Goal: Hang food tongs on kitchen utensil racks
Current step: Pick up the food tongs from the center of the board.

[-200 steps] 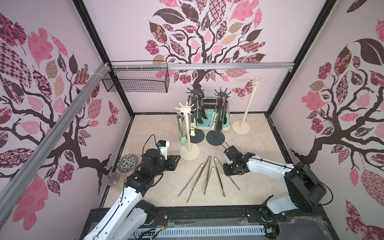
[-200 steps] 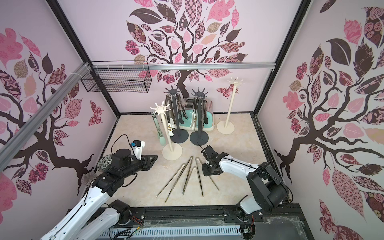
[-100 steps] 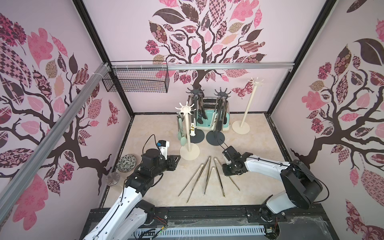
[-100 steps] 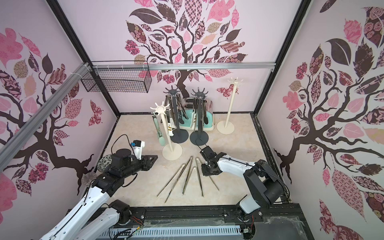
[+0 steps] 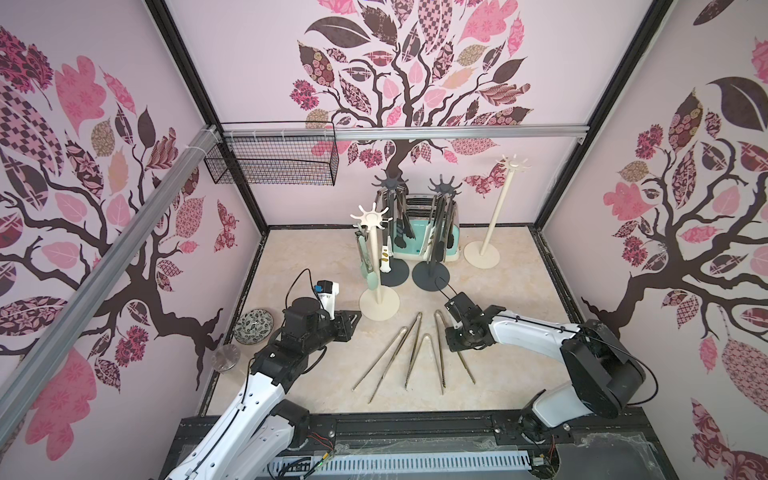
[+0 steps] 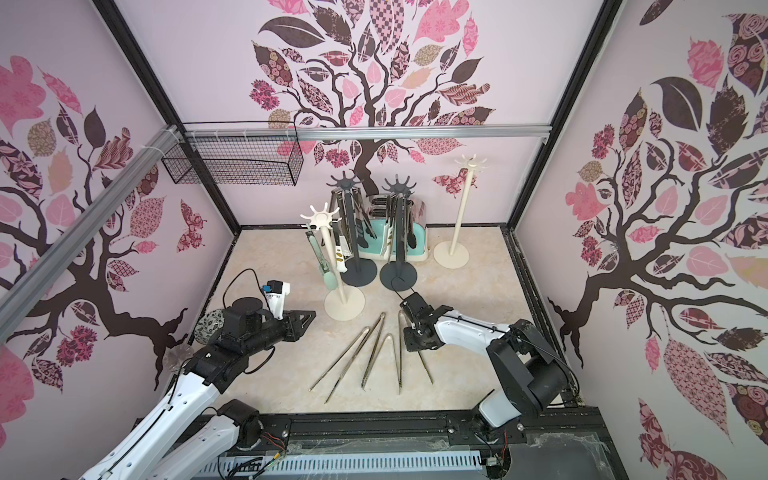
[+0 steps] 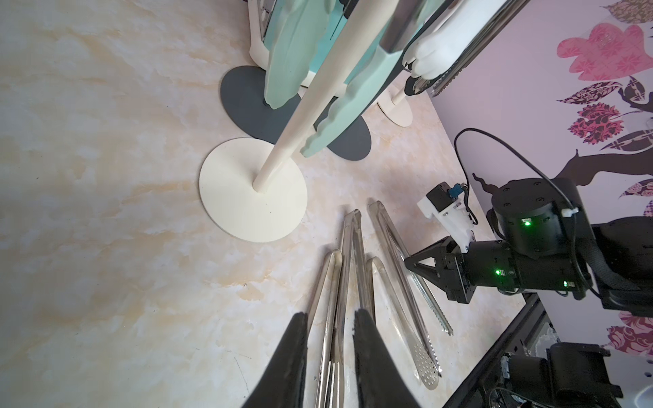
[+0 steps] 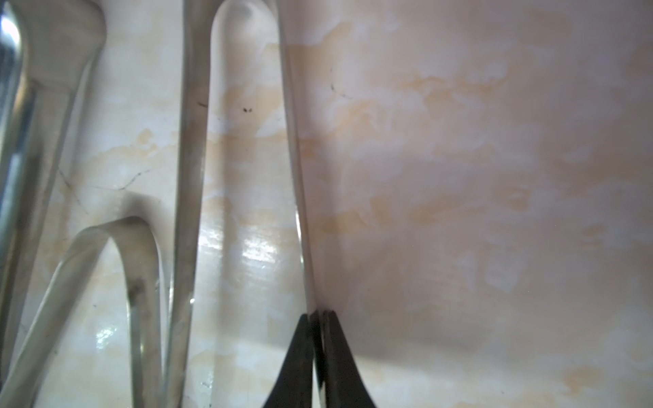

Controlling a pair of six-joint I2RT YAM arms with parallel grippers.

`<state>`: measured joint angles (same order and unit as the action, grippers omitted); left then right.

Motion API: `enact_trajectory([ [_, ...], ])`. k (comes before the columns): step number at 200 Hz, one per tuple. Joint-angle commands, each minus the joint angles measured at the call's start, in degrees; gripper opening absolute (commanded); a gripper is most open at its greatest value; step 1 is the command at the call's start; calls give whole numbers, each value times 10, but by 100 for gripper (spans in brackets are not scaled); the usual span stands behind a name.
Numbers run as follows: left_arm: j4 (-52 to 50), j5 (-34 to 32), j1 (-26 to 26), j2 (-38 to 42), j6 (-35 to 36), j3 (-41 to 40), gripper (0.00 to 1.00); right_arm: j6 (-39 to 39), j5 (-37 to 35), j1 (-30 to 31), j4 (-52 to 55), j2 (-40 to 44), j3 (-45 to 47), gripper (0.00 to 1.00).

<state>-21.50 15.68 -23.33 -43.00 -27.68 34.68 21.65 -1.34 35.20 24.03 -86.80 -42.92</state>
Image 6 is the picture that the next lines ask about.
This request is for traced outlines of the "black silicone tip tongs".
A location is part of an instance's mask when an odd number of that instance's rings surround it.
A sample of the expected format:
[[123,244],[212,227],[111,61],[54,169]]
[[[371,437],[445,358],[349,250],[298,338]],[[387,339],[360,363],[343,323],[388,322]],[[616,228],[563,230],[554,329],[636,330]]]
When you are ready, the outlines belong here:
[[352,189],[353,208],[355,215],[356,237],[361,248],[369,248],[377,234],[369,216],[369,208],[359,187]]

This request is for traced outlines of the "steel tongs white tips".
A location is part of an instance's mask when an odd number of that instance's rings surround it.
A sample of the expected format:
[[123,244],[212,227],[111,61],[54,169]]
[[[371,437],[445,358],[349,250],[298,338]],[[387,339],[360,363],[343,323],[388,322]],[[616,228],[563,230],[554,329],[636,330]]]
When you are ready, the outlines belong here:
[[385,212],[384,212],[384,224],[382,228],[382,251],[381,255],[385,262],[389,262],[392,254],[392,240],[393,240],[393,222],[394,222],[394,203],[395,197],[393,195],[387,195],[385,200]]

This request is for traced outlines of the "white handled tongs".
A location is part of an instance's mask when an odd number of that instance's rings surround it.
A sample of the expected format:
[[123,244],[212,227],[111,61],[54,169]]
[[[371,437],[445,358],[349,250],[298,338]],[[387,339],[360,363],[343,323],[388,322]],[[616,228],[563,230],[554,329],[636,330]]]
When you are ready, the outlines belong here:
[[335,240],[335,254],[337,270],[340,273],[345,273],[348,270],[346,261],[350,257],[350,251],[347,241],[343,236],[340,236],[338,240]]

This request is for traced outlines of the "black nylon tongs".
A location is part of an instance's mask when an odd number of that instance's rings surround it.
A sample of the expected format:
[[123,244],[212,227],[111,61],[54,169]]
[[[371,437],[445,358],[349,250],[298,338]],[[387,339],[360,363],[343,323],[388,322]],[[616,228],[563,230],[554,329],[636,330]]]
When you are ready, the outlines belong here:
[[410,196],[407,199],[407,254],[411,256],[422,255],[424,253],[425,243],[423,227],[425,204],[421,199],[414,196]]

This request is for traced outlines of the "green silicone tip tongs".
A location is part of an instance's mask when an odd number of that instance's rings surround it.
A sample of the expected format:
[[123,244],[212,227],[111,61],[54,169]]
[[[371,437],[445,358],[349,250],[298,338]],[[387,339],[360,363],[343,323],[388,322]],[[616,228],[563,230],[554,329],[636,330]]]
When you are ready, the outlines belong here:
[[333,291],[338,288],[338,281],[334,275],[334,273],[331,270],[331,266],[328,262],[328,260],[325,258],[321,251],[320,244],[317,241],[317,238],[315,237],[314,233],[311,229],[308,229],[305,232],[306,238],[312,248],[313,254],[316,258],[316,261],[318,263],[319,271],[321,272],[323,282],[326,286],[326,288],[329,291]]

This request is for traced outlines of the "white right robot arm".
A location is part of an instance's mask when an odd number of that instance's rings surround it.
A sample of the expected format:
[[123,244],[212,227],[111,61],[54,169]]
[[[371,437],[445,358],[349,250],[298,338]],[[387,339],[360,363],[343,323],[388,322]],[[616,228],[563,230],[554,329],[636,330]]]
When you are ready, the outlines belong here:
[[401,299],[405,348],[410,352],[462,347],[487,357],[500,389],[484,397],[473,417],[482,430],[505,426],[521,416],[537,416],[575,383],[568,365],[554,352],[534,323],[519,319],[495,324],[456,309],[429,305],[417,292]]

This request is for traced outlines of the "grey utensil rack stand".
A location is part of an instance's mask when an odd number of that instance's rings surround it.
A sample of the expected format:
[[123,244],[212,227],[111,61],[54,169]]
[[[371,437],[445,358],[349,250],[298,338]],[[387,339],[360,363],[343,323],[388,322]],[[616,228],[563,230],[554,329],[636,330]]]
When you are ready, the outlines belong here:
[[377,266],[373,260],[363,257],[363,249],[368,246],[366,235],[376,235],[368,216],[362,190],[362,182],[354,173],[341,173],[339,178],[332,176],[328,186],[331,188],[331,207],[337,208],[339,239],[344,240],[349,255],[345,259],[346,271],[342,280],[353,287],[363,287],[372,283],[377,276]]

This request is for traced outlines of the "grey utensil rack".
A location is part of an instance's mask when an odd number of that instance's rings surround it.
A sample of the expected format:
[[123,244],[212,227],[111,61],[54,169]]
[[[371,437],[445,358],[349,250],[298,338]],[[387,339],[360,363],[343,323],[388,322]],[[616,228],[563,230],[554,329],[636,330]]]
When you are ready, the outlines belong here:
[[393,230],[395,260],[388,261],[382,267],[380,270],[380,280],[387,289],[397,294],[411,289],[418,278],[415,267],[407,261],[408,222],[410,218],[409,197],[416,186],[416,183],[410,185],[409,181],[409,176],[403,181],[398,176],[395,176],[393,183],[390,183],[388,180],[385,181],[386,190],[395,200]]

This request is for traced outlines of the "cream utensil rack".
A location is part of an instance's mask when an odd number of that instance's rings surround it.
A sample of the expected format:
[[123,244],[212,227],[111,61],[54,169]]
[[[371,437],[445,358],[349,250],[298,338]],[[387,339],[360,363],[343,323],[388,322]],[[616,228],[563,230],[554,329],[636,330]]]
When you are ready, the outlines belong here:
[[486,159],[478,160],[476,155],[462,157],[458,161],[460,168],[465,171],[465,175],[452,237],[450,241],[443,241],[433,249],[434,260],[444,268],[459,269],[469,261],[469,251],[459,242],[459,236],[475,176],[487,168],[486,162]]
[[321,210],[310,206],[312,213],[302,215],[306,220],[306,237],[318,262],[323,282],[329,291],[324,300],[326,314],[333,320],[351,321],[362,313],[365,307],[363,292],[347,285],[338,268],[338,251],[332,232],[333,216],[338,209],[331,211],[325,204]]

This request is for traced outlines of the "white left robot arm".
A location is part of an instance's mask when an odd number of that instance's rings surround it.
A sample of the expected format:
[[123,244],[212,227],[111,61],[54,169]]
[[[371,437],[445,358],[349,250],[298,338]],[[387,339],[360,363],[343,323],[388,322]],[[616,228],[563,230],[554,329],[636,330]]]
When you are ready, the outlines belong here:
[[257,446],[264,426],[257,409],[231,400],[186,441],[182,434],[241,375],[250,358],[300,340],[315,320],[312,310],[272,313],[258,298],[239,299],[223,311],[223,325],[182,367],[174,385],[86,479],[191,479],[231,448]]

